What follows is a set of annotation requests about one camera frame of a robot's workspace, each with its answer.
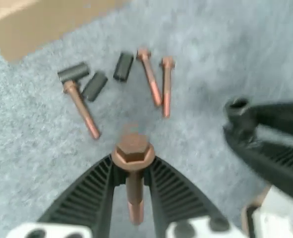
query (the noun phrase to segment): copper bolt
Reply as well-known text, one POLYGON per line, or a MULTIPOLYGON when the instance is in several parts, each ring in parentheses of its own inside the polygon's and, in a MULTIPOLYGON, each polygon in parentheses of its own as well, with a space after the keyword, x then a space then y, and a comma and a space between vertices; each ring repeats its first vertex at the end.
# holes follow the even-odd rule
POLYGON ((98 139, 100 137, 100 133, 98 128, 96 127, 95 123, 93 122, 93 119, 90 116, 90 113, 88 112, 88 109, 84 105, 82 98, 80 96, 80 93, 78 91, 77 83, 73 80, 68 80, 63 83, 63 92, 68 93, 73 102, 75 103, 80 115, 84 119, 86 126, 91 134, 91 136, 94 139, 98 139))
POLYGON ((160 90, 158 89, 154 72, 151 67, 149 58, 151 57, 151 52, 147 49, 139 49, 136 54, 136 59, 140 60, 143 64, 148 83, 150 85, 152 97, 155 106, 159 107, 162 104, 162 98, 160 90))
POLYGON ((130 220, 134 225, 140 225, 144 210, 143 170, 155 159, 154 147, 147 136, 129 132, 121 137, 111 157, 118 167, 128 172, 126 193, 130 220))
POLYGON ((160 66, 163 68, 163 117, 169 118, 171 114, 172 69, 175 68, 173 57, 163 57, 160 66))

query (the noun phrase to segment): floor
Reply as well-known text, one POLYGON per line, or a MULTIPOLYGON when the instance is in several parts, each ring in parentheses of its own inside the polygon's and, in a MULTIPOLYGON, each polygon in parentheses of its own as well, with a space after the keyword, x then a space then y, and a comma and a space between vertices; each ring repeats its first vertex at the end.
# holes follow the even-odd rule
MULTIPOLYGON (((240 226, 240 210, 265 183, 222 137, 223 105, 237 95, 255 103, 293 99, 293 0, 133 0, 18 63, 0 56, 0 237, 38 219, 110 153, 130 122, 240 226), (160 86, 161 57, 176 60, 170 119, 154 108, 139 63, 126 84, 112 79, 120 52, 140 46, 152 50, 160 86), (109 78, 89 104, 102 132, 98 141, 57 77, 80 61, 109 78)), ((148 191, 145 222, 137 228, 128 222, 125 196, 123 188, 116 190, 110 237, 154 237, 148 191)))

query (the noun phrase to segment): brown cardboard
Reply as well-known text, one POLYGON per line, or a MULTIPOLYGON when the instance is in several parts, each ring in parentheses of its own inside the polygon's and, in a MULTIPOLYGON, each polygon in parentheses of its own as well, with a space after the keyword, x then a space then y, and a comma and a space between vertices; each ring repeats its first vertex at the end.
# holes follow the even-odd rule
POLYGON ((0 53, 17 60, 129 0, 0 0, 0 53))

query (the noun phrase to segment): bolt head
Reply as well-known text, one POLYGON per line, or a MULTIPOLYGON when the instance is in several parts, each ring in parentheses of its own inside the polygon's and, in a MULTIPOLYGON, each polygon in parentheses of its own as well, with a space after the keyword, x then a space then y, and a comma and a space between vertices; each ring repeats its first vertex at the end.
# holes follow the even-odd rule
POLYGON ((140 48, 137 50, 136 58, 138 60, 147 60, 151 55, 151 52, 147 48, 140 48))
POLYGON ((154 159, 154 147, 149 143, 148 137, 138 133, 122 136, 112 153, 114 163, 127 171, 144 169, 154 159))
POLYGON ((165 56, 160 65, 164 68, 175 68, 175 61, 172 56, 165 56))

